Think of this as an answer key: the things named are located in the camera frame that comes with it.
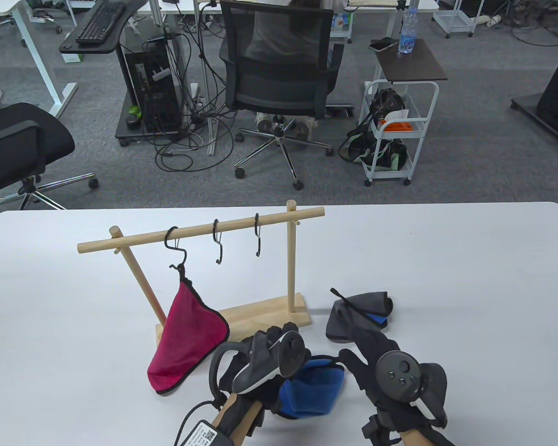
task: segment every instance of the vr controller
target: vr controller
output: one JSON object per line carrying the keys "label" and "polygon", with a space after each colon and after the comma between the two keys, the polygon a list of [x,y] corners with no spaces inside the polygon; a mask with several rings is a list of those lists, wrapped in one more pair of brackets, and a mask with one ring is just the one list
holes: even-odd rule
{"label": "vr controller", "polygon": [[385,353],[374,369],[376,381],[383,392],[401,403],[417,407],[434,427],[445,428],[446,373],[434,363],[419,364],[404,351]]}
{"label": "vr controller", "polygon": [[227,398],[219,389],[217,371],[221,357],[228,351],[238,351],[248,358],[248,363],[235,376],[232,392],[238,395],[253,391],[275,376],[294,376],[306,360],[306,346],[297,331],[288,331],[271,344],[264,333],[256,333],[250,346],[244,342],[224,342],[211,359],[209,388],[215,403],[223,406]]}

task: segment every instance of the wooden base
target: wooden base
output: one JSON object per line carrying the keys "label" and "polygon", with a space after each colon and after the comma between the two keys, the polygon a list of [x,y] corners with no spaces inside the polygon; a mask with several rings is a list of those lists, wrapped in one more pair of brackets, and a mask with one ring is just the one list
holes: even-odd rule
{"label": "wooden base", "polygon": [[[267,330],[272,325],[283,327],[287,322],[293,322],[298,327],[310,325],[312,320],[306,308],[306,302],[300,293],[296,293],[295,312],[287,312],[287,296],[261,300],[237,307],[221,310],[221,315],[230,325],[230,341],[239,342],[252,336],[258,330]],[[163,328],[160,324],[155,327],[157,344],[161,340]]]}

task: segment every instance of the black mesh chair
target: black mesh chair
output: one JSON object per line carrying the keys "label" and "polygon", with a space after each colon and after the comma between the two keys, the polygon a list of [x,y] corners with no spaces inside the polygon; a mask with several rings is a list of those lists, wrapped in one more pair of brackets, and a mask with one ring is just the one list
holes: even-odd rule
{"label": "black mesh chair", "polygon": [[31,104],[14,104],[0,109],[0,189],[22,182],[17,193],[0,199],[0,204],[22,200],[24,210],[30,200],[42,201],[56,210],[64,210],[42,192],[89,180],[91,189],[99,187],[94,173],[37,186],[46,165],[74,151],[70,132],[50,115]]}
{"label": "black mesh chair", "polygon": [[226,37],[219,57],[226,64],[226,105],[230,110],[270,113],[276,126],[273,133],[240,129],[267,141],[234,165],[236,178],[245,172],[240,166],[277,143],[293,176],[293,186],[301,190],[285,140],[322,147],[332,155],[330,144],[302,141],[285,135],[294,123],[284,115],[322,119],[326,96],[337,81],[343,45],[335,44],[331,57],[329,40],[333,12],[330,9],[271,6],[255,2],[222,0]]}

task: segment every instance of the black hanger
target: black hanger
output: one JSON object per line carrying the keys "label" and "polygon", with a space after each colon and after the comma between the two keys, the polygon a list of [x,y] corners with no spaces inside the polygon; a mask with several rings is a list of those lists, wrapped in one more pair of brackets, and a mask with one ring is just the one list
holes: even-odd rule
{"label": "black hanger", "polygon": [[221,244],[222,232],[219,232],[219,238],[217,239],[217,223],[219,223],[219,220],[215,218],[215,221],[213,221],[213,241],[219,245],[219,259],[215,262],[217,262],[217,265],[221,265],[221,261],[223,259],[223,245]]}
{"label": "black hanger", "polygon": [[175,246],[169,246],[168,245],[169,234],[171,234],[171,231],[173,231],[174,229],[178,229],[178,227],[177,226],[172,226],[166,232],[166,236],[164,237],[164,245],[166,245],[167,249],[171,249],[173,251],[182,251],[184,253],[184,259],[182,260],[181,263],[178,263],[177,266],[169,265],[170,268],[173,268],[173,269],[176,269],[176,270],[180,271],[181,269],[184,269],[184,263],[186,263],[186,258],[188,257],[188,251],[186,251],[186,249],[182,249],[182,248],[179,247],[179,239],[178,238],[175,239]]}
{"label": "black hanger", "polygon": [[256,257],[260,257],[260,226],[258,226],[258,212],[254,216],[254,235],[258,237],[258,251],[256,251]]}

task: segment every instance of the backpack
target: backpack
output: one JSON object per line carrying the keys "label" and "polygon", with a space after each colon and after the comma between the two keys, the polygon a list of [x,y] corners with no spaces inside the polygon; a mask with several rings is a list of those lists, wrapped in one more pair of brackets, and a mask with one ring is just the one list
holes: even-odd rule
{"label": "backpack", "polygon": [[[347,133],[347,138],[337,149],[341,159],[347,162],[363,162],[371,166],[376,148],[376,138],[370,128],[370,122],[379,127],[381,119],[385,119],[392,111],[404,110],[403,98],[392,88],[375,93],[370,103],[370,112],[362,122]],[[400,139],[383,139],[380,143],[377,159],[377,170],[401,170],[407,161],[407,147]]]}

